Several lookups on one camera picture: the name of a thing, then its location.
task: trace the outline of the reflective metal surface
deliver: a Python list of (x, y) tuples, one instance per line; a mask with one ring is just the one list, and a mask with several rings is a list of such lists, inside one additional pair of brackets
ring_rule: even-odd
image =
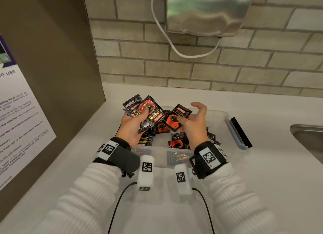
[(166, 32), (233, 37), (251, 0), (166, 0)]
[(323, 126), (294, 124), (290, 131), (323, 164)]

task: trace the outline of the tile backsplash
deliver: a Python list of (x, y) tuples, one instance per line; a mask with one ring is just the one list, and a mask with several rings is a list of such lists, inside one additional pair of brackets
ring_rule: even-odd
[[(184, 59), (151, 0), (85, 0), (103, 82), (323, 97), (323, 0), (253, 0), (242, 29)], [(164, 23), (164, 0), (155, 0)], [(169, 34), (179, 52), (216, 37)]]

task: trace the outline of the person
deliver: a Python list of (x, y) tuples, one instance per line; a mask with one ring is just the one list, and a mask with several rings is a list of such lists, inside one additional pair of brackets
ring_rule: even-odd
[[(207, 143), (205, 115), (207, 107), (191, 103), (199, 109), (188, 119), (178, 117), (190, 142), (192, 151)], [(121, 126), (111, 140), (120, 146), (134, 148), (141, 135), (139, 125), (148, 116), (142, 114), (122, 117)], [(54, 209), (34, 228), (33, 234), (104, 234), (104, 217), (115, 202), (121, 170), (94, 160), (76, 179), (69, 191), (58, 199)], [(259, 197), (248, 191), (241, 178), (234, 174), (231, 163), (226, 163), (203, 179), (213, 200), (213, 212), (227, 234), (279, 234), (274, 214), (265, 208)]]

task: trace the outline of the white paper notice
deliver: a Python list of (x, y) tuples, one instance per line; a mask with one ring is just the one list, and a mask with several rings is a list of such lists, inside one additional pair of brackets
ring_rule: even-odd
[(0, 37), (0, 190), (56, 137)]

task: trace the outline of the forearm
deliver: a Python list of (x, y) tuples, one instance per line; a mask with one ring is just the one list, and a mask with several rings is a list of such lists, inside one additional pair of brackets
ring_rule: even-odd
[(225, 233), (282, 233), (274, 214), (261, 204), (255, 193), (247, 190), (241, 178), (234, 174), (231, 163), (207, 176), (204, 183)]
[(91, 163), (32, 233), (102, 234), (103, 218), (115, 201), (120, 178), (119, 168)]

